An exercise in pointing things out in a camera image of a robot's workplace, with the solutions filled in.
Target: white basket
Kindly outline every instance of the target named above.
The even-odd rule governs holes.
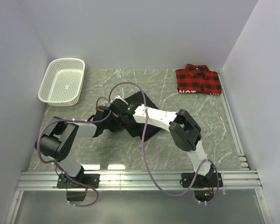
[[[73,106],[80,98],[84,61],[60,58],[52,61],[42,79],[38,98],[52,106]]]

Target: wire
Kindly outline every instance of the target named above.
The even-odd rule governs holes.
[[[57,176],[60,178],[60,175],[57,173],[57,166],[55,168],[55,173],[57,174]]]
[[[195,173],[195,175],[194,175],[194,177],[193,177],[193,180],[192,180],[191,184],[189,185],[189,187],[188,187],[184,192],[182,192],[182,193],[180,193],[180,194],[171,194],[171,193],[169,193],[169,192],[163,190],[163,189],[158,185],[157,181],[154,179],[154,177],[153,177],[153,175],[152,175],[152,173],[151,173],[151,171],[150,171],[150,169],[149,169],[149,167],[148,167],[147,160],[146,160],[146,156],[145,156],[144,137],[145,137],[145,132],[146,132],[146,129],[147,129],[147,124],[148,124],[148,112],[147,112],[146,97],[145,97],[144,91],[140,88],[140,86],[138,86],[138,85],[135,84],[135,83],[132,83],[132,82],[122,82],[122,83],[119,83],[119,84],[115,85],[115,86],[111,89],[110,94],[109,94],[109,101],[111,100],[111,94],[112,94],[113,90],[114,90],[117,86],[123,85],[123,84],[131,84],[131,85],[136,86],[136,87],[140,90],[140,92],[141,92],[141,94],[142,94],[142,96],[143,96],[143,104],[144,104],[144,106],[145,106],[145,115],[146,115],[146,119],[145,119],[145,124],[144,124],[143,133],[142,133],[142,138],[141,138],[141,149],[142,149],[142,157],[143,157],[143,161],[144,161],[145,168],[146,168],[146,170],[147,170],[147,172],[148,172],[148,175],[149,175],[150,179],[151,179],[152,182],[154,183],[154,185],[155,185],[161,192],[163,192],[164,194],[166,194],[166,195],[168,195],[168,196],[171,196],[171,197],[181,197],[181,196],[185,195],[185,194],[192,188],[192,186],[193,186],[193,184],[194,184],[194,182],[195,182],[195,179],[196,179],[196,177],[197,177],[197,175],[198,175],[198,171],[200,170],[200,167],[201,167],[206,161],[209,161],[209,162],[214,166],[214,169],[215,169],[215,171],[216,171],[216,176],[217,176],[217,190],[216,190],[216,192],[215,192],[213,198],[212,198],[211,200],[209,200],[207,203],[212,202],[212,200],[215,198],[215,196],[217,195],[218,190],[219,190],[219,174],[218,174],[218,170],[217,170],[217,168],[216,168],[216,165],[215,165],[211,160],[209,160],[209,159],[205,159],[205,160],[203,160],[203,161],[200,163],[200,165],[198,166],[197,171],[196,171],[196,173]]]
[[[98,101],[99,101],[100,99],[106,100],[109,104],[110,104],[110,102],[111,102],[111,101],[110,101],[109,99],[107,99],[106,97],[99,97],[99,98],[97,99],[96,106],[98,106]]]
[[[119,84],[115,85],[115,86],[111,89],[111,91],[110,91],[110,93],[109,93],[109,99],[106,99],[106,98],[104,98],[104,97],[100,97],[99,99],[104,98],[104,99],[106,99],[108,102],[111,102],[111,94],[112,94],[113,90],[114,90],[117,86],[123,85],[123,84],[131,84],[131,85],[136,86],[136,87],[140,90],[140,92],[141,92],[141,94],[142,94],[142,96],[143,96],[143,104],[144,104],[144,106],[145,106],[145,115],[146,115],[146,119],[145,119],[145,124],[144,124],[143,133],[142,133],[142,138],[141,138],[141,149],[142,149],[142,157],[143,157],[143,161],[144,161],[145,168],[146,168],[146,170],[147,170],[147,172],[148,172],[148,175],[149,175],[150,179],[151,179],[152,182],[154,183],[154,185],[155,185],[161,192],[163,192],[164,194],[166,194],[166,195],[168,195],[168,196],[171,196],[171,197],[181,197],[181,196],[185,195],[185,194],[191,189],[191,187],[193,186],[193,184],[194,184],[194,182],[195,182],[195,179],[196,179],[196,177],[197,177],[197,175],[198,175],[198,171],[199,171],[200,167],[201,167],[206,161],[209,161],[209,162],[214,166],[214,169],[215,169],[216,175],[217,175],[217,190],[216,190],[216,192],[215,192],[213,198],[207,202],[207,203],[210,203],[210,202],[215,198],[215,196],[217,195],[218,190],[219,190],[219,175],[218,175],[218,170],[217,170],[215,164],[214,164],[211,160],[209,160],[209,159],[205,159],[205,160],[203,160],[203,161],[200,163],[200,165],[198,166],[198,168],[197,168],[197,170],[196,170],[196,173],[195,173],[195,175],[194,175],[194,177],[193,177],[193,180],[192,180],[191,184],[189,185],[189,187],[188,187],[184,192],[182,192],[182,193],[180,193],[180,194],[170,194],[169,192],[163,190],[163,189],[158,185],[158,183],[157,183],[156,180],[154,179],[154,177],[153,177],[153,175],[152,175],[152,173],[151,173],[151,171],[150,171],[150,169],[149,169],[149,167],[148,167],[147,160],[146,160],[146,156],[145,156],[144,137],[145,137],[145,133],[146,133],[146,129],[147,129],[147,124],[148,124],[148,112],[147,112],[147,108],[146,108],[147,104],[146,104],[146,97],[145,97],[144,91],[140,88],[140,86],[138,86],[138,85],[135,84],[135,83],[132,83],[132,82],[122,82],[122,83],[119,83]],[[109,114],[108,114],[104,119],[102,119],[102,120],[97,120],[97,121],[86,121],[86,123],[93,123],[93,124],[94,124],[94,123],[102,122],[102,121],[108,119],[108,117],[111,115],[111,113],[112,113],[112,112],[110,111]],[[51,121],[50,123],[48,123],[48,124],[43,128],[43,130],[41,131],[41,133],[40,133],[40,135],[39,135],[39,137],[38,137],[38,139],[37,139],[36,150],[37,150],[37,154],[38,154],[39,159],[40,159],[43,163],[50,163],[50,162],[55,163],[55,165],[56,165],[61,171],[64,171],[64,170],[59,166],[59,164],[55,162],[55,160],[50,160],[50,161],[44,160],[43,157],[42,157],[41,151],[40,151],[40,143],[41,143],[42,136],[44,135],[44,132],[46,131],[46,129],[47,129],[50,125],[52,125],[52,124],[54,124],[54,123],[58,123],[58,122],[84,123],[85,120],[58,119],[58,120]],[[72,203],[72,202],[70,202],[70,204],[73,204],[74,206],[77,206],[77,207],[87,207],[87,206],[93,205],[93,204],[98,200],[99,194],[98,194],[98,191],[97,191],[95,188],[89,186],[88,184],[80,183],[80,182],[74,180],[74,179],[73,179],[72,177],[70,177],[67,173],[64,173],[64,174],[65,174],[66,177],[67,177],[69,180],[71,180],[72,182],[74,182],[74,183],[76,183],[76,184],[79,184],[79,185],[81,185],[81,186],[84,186],[84,187],[86,187],[86,188],[92,189],[92,190],[97,194],[97,198],[96,198],[92,203],[90,203],[90,204],[83,204],[83,205],[81,205],[81,204],[74,204],[74,203]]]

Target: black bracket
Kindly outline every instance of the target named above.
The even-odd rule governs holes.
[[[83,179],[77,179],[80,183],[85,183],[93,188],[98,188],[99,174],[83,174]],[[64,174],[60,174],[57,182],[59,189],[85,188],[79,184],[70,181]]]
[[[183,188],[188,188],[194,178],[195,173],[182,173],[182,179],[180,181],[180,184]],[[221,174],[219,175],[219,187],[223,187],[223,181]],[[192,186],[192,188],[209,188],[210,184],[213,183],[214,187],[217,187],[217,175],[213,174],[208,181],[206,181],[206,178],[204,176],[197,175],[196,180]]]

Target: gray marble table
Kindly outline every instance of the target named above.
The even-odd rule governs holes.
[[[47,107],[42,128],[53,116],[65,119],[87,119],[95,114],[98,97],[108,97],[117,83],[129,81],[165,111],[187,110],[202,129],[202,144],[208,157],[219,169],[240,169],[223,102],[220,96],[179,94],[175,69],[91,69],[85,71],[79,102],[70,107]],[[113,96],[126,98],[138,90],[132,85],[117,87]],[[186,153],[174,144],[170,133],[161,130],[145,143],[151,169],[193,169]],[[98,138],[76,138],[71,149],[76,160],[87,169],[145,169],[139,137],[132,138],[123,129],[118,133],[105,130]],[[34,151],[30,171],[53,170],[54,165],[42,164]]]

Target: red plaid shirt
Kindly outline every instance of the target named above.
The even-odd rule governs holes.
[[[218,73],[210,71],[206,65],[187,64],[185,69],[176,72],[179,93],[206,93],[219,95],[222,88]]]

